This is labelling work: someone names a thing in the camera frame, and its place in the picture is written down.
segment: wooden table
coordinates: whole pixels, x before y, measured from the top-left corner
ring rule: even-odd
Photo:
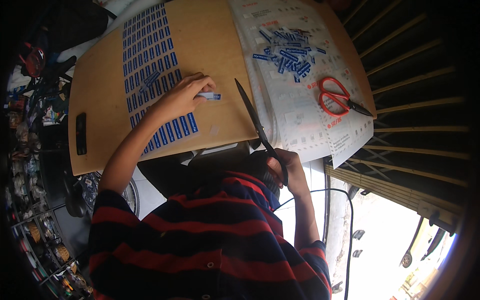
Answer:
[[[303,1],[323,18],[360,86],[368,109],[376,118],[365,70],[342,24],[326,3]],[[250,85],[245,84],[247,70],[227,0],[175,0],[166,3],[165,8],[182,75],[196,72],[210,75],[222,100],[208,101],[195,110],[200,136],[144,155],[141,160],[256,138],[234,81],[237,78],[253,99]],[[123,86],[122,31],[120,27],[115,29],[77,61],[69,106],[70,160],[74,175],[103,169],[131,130]],[[87,154],[78,156],[75,119],[82,112],[86,113]]]

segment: red and navy striped shirt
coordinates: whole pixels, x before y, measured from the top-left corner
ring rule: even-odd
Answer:
[[[142,221],[120,195],[101,192],[89,237],[95,298],[330,299],[325,244],[297,251],[275,207],[261,181],[233,172]]]

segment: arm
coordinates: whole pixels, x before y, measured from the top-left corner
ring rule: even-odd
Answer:
[[[215,87],[210,76],[197,73],[183,78],[153,104],[108,161],[98,192],[112,190],[121,194],[132,178],[142,151],[158,128],[174,118],[194,111],[197,105],[206,101],[205,97],[195,97],[195,95]]]
[[[288,190],[295,198],[295,249],[300,250],[320,239],[312,197],[298,154],[278,148],[275,151],[287,167]],[[270,157],[267,160],[267,165],[275,182],[280,188],[283,188],[282,168],[279,162]]]

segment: red-handled scissors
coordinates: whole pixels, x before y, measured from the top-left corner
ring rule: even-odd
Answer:
[[[334,83],[336,83],[342,89],[343,94],[338,94],[338,93],[335,93],[335,92],[329,92],[329,91],[325,90],[324,83],[327,80],[331,80]],[[353,109],[354,111],[357,111],[361,114],[373,117],[373,115],[366,108],[364,108],[360,104],[357,104],[357,103],[353,102],[352,100],[350,100],[350,94],[347,92],[347,89],[337,79],[335,79],[333,77],[325,77],[324,79],[322,79],[320,81],[319,88],[320,88],[320,96],[318,97],[318,102],[320,103],[320,106],[323,108],[323,110],[327,114],[329,114],[330,116],[332,116],[332,117],[345,116],[346,114],[348,114],[350,109]],[[340,113],[337,113],[337,114],[329,111],[327,106],[324,103],[324,96],[326,96],[326,97],[332,99],[333,101],[335,101],[338,105],[340,105],[344,109],[344,111],[342,111]],[[338,98],[346,100],[347,104],[346,105],[343,104],[342,101],[340,101],[340,99],[338,99]]]

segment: hand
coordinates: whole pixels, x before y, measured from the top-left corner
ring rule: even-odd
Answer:
[[[276,148],[275,152],[278,154],[278,157],[287,167],[288,172],[288,190],[293,194],[294,197],[302,196],[306,193],[310,193],[307,185],[307,179],[305,178],[305,172],[300,163],[300,157],[297,153]],[[278,160],[273,157],[267,159],[268,171],[272,174],[275,183],[278,184],[280,188],[283,188],[283,173],[282,167]]]
[[[155,110],[161,111],[170,120],[184,116],[207,101],[205,97],[195,97],[197,93],[212,91],[215,87],[215,82],[210,76],[204,76],[202,73],[187,76],[154,104]]]

